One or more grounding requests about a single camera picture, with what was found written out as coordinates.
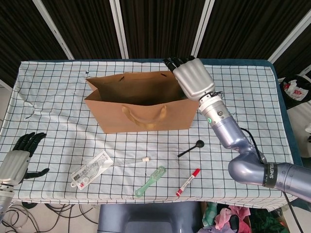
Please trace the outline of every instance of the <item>table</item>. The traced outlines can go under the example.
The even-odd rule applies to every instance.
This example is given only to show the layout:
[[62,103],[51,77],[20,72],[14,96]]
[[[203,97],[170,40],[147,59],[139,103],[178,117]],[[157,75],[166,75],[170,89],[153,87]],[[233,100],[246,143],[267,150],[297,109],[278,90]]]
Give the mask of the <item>table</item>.
[[[203,62],[215,81],[216,91],[224,92],[229,111],[241,127],[251,131],[267,161],[294,160],[299,164],[284,102],[277,94],[279,87],[273,66],[259,60],[204,59]],[[48,203],[201,200],[269,210],[285,205],[278,190],[231,179],[227,166],[237,153],[220,145],[199,112],[189,130],[103,133],[84,102],[91,93],[85,78],[159,70],[168,70],[160,60],[22,62],[0,131],[0,160],[20,136],[46,132],[47,137],[31,159],[29,171],[46,167],[50,171],[44,177],[25,180],[17,186],[15,199]],[[178,160],[177,154],[199,138],[206,145]],[[151,161],[111,167],[84,190],[72,188],[70,174],[103,149],[115,161],[145,156]],[[133,192],[159,166],[167,168],[164,177],[148,188],[145,196],[134,197]],[[178,198],[176,191],[198,167],[200,174]]]

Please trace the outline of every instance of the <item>floor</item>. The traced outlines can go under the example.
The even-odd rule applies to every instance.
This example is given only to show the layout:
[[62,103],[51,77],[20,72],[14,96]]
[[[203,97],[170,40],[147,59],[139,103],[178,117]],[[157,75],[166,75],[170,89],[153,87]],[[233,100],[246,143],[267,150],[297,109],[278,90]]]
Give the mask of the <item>floor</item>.
[[[10,99],[10,91],[0,86],[0,124],[4,119],[4,115],[6,112],[7,104]],[[60,208],[61,205],[54,204],[53,207]],[[85,215],[92,221],[98,222],[99,217],[99,205],[81,205],[83,212],[88,211]],[[294,222],[294,218],[289,211],[288,206],[283,207],[284,216],[292,233],[298,232],[298,228]],[[33,209],[29,210],[29,213],[33,215],[34,219],[37,222],[38,228],[41,232],[50,230],[50,233],[68,233],[68,232],[87,232],[87,233],[95,233],[97,232],[97,224],[94,224],[87,220],[83,215],[81,215],[81,211],[79,209],[79,205],[74,205],[72,207],[71,214],[69,214],[70,210],[66,210],[62,212],[64,217],[60,217],[57,220],[58,214],[54,213],[52,210],[48,209],[44,204],[38,204]],[[298,217],[300,224],[305,233],[311,233],[311,229],[309,227],[309,219],[311,218],[311,213],[308,211],[304,211],[300,208],[295,207],[295,213]],[[4,217],[4,221],[14,223],[16,221],[17,214],[14,212],[7,213]],[[23,213],[19,213],[19,220],[16,223],[16,226],[23,225],[16,229],[18,233],[35,233],[37,230],[34,228],[32,222],[28,219]],[[4,227],[3,224],[0,224],[0,232],[14,232],[10,231],[10,228]]]

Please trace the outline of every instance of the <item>robotic hand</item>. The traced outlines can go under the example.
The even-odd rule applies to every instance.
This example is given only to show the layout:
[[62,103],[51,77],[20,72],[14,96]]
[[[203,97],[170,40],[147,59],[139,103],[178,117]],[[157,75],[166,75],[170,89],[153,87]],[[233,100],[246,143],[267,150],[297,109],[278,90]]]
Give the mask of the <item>robotic hand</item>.
[[19,138],[12,151],[8,152],[0,166],[0,222],[14,196],[14,186],[24,179],[44,176],[49,169],[27,172],[28,164],[45,133],[31,133]]
[[311,202],[311,170],[289,163],[267,163],[263,154],[243,134],[218,93],[210,74],[198,58],[164,59],[190,100],[199,101],[221,144],[240,153],[228,165],[230,176],[237,182],[263,185],[290,193]]

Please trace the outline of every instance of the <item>brown paper bag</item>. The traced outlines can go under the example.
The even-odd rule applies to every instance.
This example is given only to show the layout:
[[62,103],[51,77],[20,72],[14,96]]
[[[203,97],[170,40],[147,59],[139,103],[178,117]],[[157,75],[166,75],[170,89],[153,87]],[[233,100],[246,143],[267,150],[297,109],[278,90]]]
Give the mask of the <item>brown paper bag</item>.
[[188,129],[198,102],[187,99],[169,71],[89,78],[85,99],[105,133]]

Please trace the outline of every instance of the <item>red marker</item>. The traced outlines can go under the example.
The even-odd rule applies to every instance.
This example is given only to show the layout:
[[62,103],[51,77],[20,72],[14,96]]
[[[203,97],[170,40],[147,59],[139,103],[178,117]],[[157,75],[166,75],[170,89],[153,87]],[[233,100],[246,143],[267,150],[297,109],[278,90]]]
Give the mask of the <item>red marker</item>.
[[180,187],[180,189],[177,191],[176,195],[179,197],[184,190],[187,188],[187,186],[192,182],[192,180],[194,179],[194,177],[196,177],[200,172],[200,169],[196,169],[192,175],[187,179],[187,181],[183,184],[183,186]]

